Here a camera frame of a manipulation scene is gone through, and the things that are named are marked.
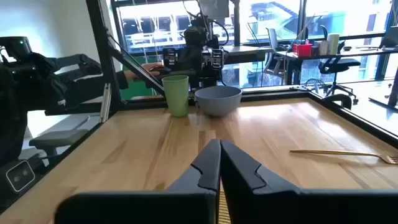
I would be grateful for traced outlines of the red box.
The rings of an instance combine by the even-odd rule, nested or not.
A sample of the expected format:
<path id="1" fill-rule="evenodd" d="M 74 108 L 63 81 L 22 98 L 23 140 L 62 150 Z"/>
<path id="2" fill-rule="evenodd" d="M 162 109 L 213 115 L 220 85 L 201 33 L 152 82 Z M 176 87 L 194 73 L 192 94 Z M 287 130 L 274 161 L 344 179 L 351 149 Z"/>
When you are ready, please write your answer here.
<path id="1" fill-rule="evenodd" d="M 293 44 L 293 54 L 296 57 L 311 57 L 312 44 Z"/>

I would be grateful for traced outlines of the white metal bar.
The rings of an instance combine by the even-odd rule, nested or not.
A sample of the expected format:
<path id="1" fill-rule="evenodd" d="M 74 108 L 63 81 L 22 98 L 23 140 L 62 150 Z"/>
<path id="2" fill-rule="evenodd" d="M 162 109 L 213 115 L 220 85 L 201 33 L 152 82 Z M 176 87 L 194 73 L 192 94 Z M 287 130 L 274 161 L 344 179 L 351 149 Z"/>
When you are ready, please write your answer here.
<path id="1" fill-rule="evenodd" d="M 104 85 L 103 100 L 101 104 L 101 111 L 99 114 L 99 121 L 105 123 L 108 120 L 109 108 L 111 104 L 111 84 L 106 83 Z"/>

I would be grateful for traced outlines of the black office chair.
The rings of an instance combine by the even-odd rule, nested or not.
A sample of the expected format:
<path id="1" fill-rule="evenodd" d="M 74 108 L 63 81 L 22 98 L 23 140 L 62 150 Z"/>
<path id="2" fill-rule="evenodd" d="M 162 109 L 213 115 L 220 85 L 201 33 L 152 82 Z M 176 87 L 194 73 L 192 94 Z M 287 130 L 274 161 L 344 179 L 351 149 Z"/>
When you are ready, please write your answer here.
<path id="1" fill-rule="evenodd" d="M 329 34 L 327 28 L 324 25 L 320 26 L 323 29 L 324 38 L 326 40 L 327 35 Z M 345 42 L 339 43 L 338 45 L 338 55 L 341 49 L 345 46 Z M 360 66 L 361 63 L 352 58 L 341 58 L 341 57 L 331 57 L 325 60 L 322 60 L 318 66 L 321 74 L 334 74 L 334 79 L 332 84 L 325 85 L 323 87 L 323 92 L 325 96 L 330 96 L 335 94 L 335 90 L 341 90 L 346 92 L 349 96 L 353 96 L 353 104 L 356 105 L 358 103 L 357 96 L 353 93 L 353 89 L 347 86 L 342 86 L 337 84 L 337 74 L 340 72 L 347 71 L 350 67 Z"/>

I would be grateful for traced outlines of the gold fork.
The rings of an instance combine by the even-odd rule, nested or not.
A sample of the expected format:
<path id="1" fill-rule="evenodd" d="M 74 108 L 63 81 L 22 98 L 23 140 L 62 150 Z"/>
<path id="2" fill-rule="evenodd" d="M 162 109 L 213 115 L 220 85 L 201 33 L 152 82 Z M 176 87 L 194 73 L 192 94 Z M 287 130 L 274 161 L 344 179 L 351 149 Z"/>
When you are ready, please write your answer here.
<path id="1" fill-rule="evenodd" d="M 398 157 L 392 157 L 381 154 L 373 154 L 368 152 L 351 152 L 351 151 L 322 151 L 322 150 L 301 150 L 293 149 L 290 150 L 293 153 L 308 153 L 308 154 L 326 154 L 326 155 L 343 155 L 343 156 L 369 156 L 381 159 L 387 164 L 398 165 Z"/>

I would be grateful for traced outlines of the blue bowl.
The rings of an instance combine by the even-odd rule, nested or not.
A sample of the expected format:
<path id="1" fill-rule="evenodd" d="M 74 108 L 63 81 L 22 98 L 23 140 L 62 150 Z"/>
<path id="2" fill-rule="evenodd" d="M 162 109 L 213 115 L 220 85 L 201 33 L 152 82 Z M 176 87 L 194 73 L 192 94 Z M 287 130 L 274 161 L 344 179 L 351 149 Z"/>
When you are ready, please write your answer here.
<path id="1" fill-rule="evenodd" d="M 239 106 L 242 93 L 242 89 L 233 86 L 211 86 L 197 90 L 195 99 L 206 115 L 223 117 Z"/>

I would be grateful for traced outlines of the grey office chair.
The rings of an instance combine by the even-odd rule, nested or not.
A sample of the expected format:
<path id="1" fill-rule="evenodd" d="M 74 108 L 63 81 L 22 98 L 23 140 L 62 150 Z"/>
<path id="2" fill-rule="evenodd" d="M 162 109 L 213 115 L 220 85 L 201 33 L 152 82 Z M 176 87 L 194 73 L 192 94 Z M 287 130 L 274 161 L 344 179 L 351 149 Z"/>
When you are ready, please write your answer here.
<path id="1" fill-rule="evenodd" d="M 277 34 L 275 29 L 267 28 L 270 47 L 273 52 L 267 54 L 266 66 L 264 73 L 277 76 L 284 79 L 284 58 L 278 55 L 277 52 L 285 52 L 287 47 L 285 45 L 280 45 L 277 40 Z"/>

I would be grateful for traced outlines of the white cylinder roll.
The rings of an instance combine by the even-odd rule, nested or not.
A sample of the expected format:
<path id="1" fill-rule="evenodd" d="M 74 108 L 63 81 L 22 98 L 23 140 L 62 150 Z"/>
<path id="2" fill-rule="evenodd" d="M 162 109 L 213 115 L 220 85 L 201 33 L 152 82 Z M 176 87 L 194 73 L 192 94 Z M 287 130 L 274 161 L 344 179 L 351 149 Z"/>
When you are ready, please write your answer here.
<path id="1" fill-rule="evenodd" d="M 327 35 L 326 41 L 328 42 L 328 55 L 336 55 L 338 51 L 340 35 L 331 33 Z"/>

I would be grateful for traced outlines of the green board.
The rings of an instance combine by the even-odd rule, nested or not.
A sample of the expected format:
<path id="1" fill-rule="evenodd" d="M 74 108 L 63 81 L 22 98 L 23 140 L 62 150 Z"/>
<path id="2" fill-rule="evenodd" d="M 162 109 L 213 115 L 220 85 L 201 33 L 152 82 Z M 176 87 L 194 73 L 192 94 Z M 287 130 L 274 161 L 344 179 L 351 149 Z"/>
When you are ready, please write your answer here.
<path id="1" fill-rule="evenodd" d="M 158 62 L 158 58 L 156 56 L 139 56 L 134 58 L 140 64 Z M 131 80 L 128 84 L 129 87 L 127 89 L 120 90 L 121 98 L 123 100 L 130 100 L 138 96 L 155 96 L 157 93 L 155 90 L 147 88 L 146 84 L 140 80 Z"/>

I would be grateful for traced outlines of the black table clamp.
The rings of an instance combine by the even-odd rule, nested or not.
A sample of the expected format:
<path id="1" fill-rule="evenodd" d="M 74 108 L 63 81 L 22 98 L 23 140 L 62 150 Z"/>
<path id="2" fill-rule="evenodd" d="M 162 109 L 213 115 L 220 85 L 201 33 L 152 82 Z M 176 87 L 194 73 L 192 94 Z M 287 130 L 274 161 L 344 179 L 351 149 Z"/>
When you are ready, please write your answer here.
<path id="1" fill-rule="evenodd" d="M 350 110 L 352 108 L 353 102 L 352 99 L 348 95 L 344 94 L 336 94 L 336 95 L 330 95 L 322 98 L 322 101 L 332 103 L 335 101 L 339 101 L 341 103 L 341 106 Z"/>

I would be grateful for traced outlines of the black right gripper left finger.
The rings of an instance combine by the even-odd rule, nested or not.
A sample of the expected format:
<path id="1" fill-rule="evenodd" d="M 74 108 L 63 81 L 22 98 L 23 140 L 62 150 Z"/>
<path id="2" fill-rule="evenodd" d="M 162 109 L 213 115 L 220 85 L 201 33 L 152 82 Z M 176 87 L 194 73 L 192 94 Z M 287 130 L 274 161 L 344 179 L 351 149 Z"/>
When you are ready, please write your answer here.
<path id="1" fill-rule="evenodd" d="M 220 170 L 213 139 L 167 189 L 75 194 L 57 207 L 55 224 L 216 224 Z"/>

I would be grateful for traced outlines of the black monitor pole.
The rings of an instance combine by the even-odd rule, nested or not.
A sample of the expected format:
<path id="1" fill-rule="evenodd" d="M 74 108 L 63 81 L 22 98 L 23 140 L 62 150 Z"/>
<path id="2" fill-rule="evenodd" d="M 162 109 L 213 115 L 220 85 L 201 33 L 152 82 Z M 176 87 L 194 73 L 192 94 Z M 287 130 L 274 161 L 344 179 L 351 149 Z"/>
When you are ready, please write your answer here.
<path id="1" fill-rule="evenodd" d="M 239 47 L 240 41 L 240 0 L 231 0 L 234 4 L 234 46 Z"/>

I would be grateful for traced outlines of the person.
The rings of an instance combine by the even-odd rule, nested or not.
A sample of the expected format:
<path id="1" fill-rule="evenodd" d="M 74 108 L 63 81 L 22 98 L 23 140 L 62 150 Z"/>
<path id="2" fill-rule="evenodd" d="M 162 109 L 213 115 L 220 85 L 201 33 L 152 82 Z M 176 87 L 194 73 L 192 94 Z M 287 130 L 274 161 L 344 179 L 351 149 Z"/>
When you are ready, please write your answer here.
<path id="1" fill-rule="evenodd" d="M 0 65 L 0 165 L 19 157 L 27 113 L 66 105 L 67 86 L 32 67 Z"/>

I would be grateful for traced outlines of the dark office desk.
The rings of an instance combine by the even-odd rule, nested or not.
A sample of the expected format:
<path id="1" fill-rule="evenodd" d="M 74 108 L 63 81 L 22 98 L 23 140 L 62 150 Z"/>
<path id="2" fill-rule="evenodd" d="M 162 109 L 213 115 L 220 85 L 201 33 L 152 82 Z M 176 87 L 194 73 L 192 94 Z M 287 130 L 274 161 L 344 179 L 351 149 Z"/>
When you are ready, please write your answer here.
<path id="1" fill-rule="evenodd" d="M 398 47 L 394 48 L 368 48 L 366 49 L 353 49 L 350 51 L 342 51 L 338 55 L 317 55 L 311 57 L 296 57 L 293 52 L 277 52 L 278 55 L 283 56 L 286 63 L 284 71 L 286 74 L 285 84 L 286 85 L 299 85 L 301 83 L 301 69 L 303 61 L 305 60 L 325 60 L 331 57 L 341 57 L 341 58 L 352 58 L 354 57 L 364 57 L 371 55 L 385 55 L 385 54 L 398 54 Z"/>

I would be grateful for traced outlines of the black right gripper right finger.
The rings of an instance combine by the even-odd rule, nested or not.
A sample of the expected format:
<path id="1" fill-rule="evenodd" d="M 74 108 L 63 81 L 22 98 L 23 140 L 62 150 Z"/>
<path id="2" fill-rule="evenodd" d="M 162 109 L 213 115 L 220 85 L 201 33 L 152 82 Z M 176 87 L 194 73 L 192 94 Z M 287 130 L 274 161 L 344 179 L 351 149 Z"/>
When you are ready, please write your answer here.
<path id="1" fill-rule="evenodd" d="M 398 190 L 304 189 L 221 141 L 232 224 L 398 224 Z"/>

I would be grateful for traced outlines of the green plastic cup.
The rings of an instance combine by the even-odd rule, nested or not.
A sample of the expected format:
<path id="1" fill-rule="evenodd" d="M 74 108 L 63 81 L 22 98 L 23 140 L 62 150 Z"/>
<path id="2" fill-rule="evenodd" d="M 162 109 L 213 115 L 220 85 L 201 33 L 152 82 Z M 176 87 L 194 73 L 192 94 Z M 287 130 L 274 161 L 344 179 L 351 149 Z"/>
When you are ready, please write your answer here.
<path id="1" fill-rule="evenodd" d="M 169 112 L 174 117 L 188 114 L 188 76 L 176 75 L 162 79 Z"/>

